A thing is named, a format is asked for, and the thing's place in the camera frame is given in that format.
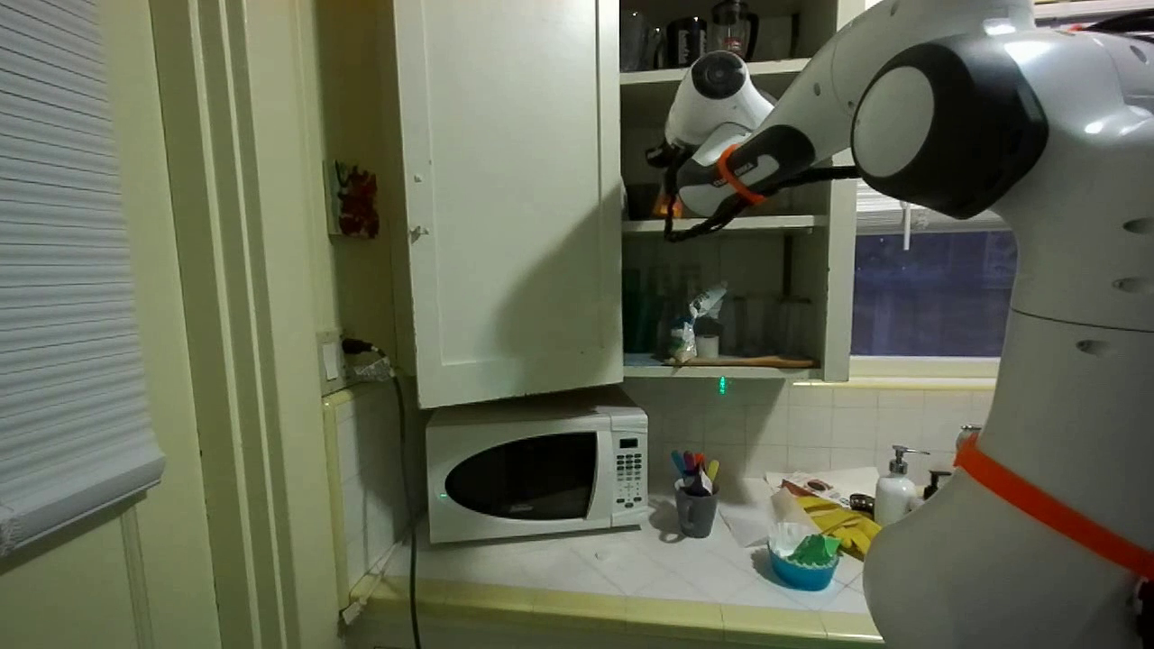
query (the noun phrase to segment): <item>cup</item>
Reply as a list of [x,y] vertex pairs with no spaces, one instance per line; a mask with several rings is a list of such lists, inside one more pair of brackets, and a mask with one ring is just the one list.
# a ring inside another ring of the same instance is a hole
[[680,536],[710,536],[714,529],[714,511],[716,511],[716,493],[714,491],[694,491],[694,485],[676,485],[676,529]]

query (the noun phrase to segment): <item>kitchen cabinet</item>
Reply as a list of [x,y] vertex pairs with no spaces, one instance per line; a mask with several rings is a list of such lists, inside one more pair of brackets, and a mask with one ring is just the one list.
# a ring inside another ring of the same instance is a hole
[[[626,0],[619,6],[626,21],[625,43],[640,38],[631,36],[634,25],[648,36],[686,38],[686,18],[691,14],[705,21],[705,38],[714,38],[714,6],[714,0]],[[758,21],[750,77],[758,89],[777,98],[807,56],[860,9],[860,0],[744,0],[740,9]],[[640,70],[619,72],[619,169],[626,195],[644,195],[625,215],[625,375],[848,378],[854,185],[789,186],[758,214],[733,220],[720,235],[662,240],[662,222],[648,215],[661,169],[644,161],[644,151],[662,142],[662,114],[686,70],[644,70],[661,56],[674,60],[674,46],[640,50],[640,56],[625,53],[626,70]],[[728,288],[720,302],[720,359],[710,359],[710,369],[666,369],[651,353],[662,347],[661,309],[710,286]],[[807,359],[807,369],[763,369],[777,357]]]
[[619,381],[617,9],[387,9],[381,220],[422,408]]

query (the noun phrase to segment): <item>white microwave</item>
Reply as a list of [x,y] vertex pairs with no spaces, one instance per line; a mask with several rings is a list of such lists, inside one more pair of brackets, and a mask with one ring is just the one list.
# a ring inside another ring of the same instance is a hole
[[619,389],[431,411],[428,539],[637,527],[648,517],[648,419]]

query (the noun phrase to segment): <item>white cabinet door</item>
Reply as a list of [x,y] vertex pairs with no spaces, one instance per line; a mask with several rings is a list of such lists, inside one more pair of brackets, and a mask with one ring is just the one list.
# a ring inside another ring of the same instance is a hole
[[619,381],[617,0],[394,27],[422,408]]

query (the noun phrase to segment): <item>shelf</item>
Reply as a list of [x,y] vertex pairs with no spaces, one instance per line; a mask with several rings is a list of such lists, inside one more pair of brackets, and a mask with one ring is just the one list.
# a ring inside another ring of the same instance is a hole
[[[674,220],[674,231],[687,231],[703,220]],[[813,231],[824,227],[824,215],[813,214],[763,214],[763,215],[734,215],[726,231]],[[625,220],[625,235],[662,235],[662,220]]]
[[817,378],[822,369],[672,369],[648,353],[625,353],[625,378]]
[[[795,77],[807,64],[807,56],[783,56],[783,60],[750,60],[750,77]],[[619,85],[674,85],[680,82],[686,70],[640,70],[640,72],[619,72]]]

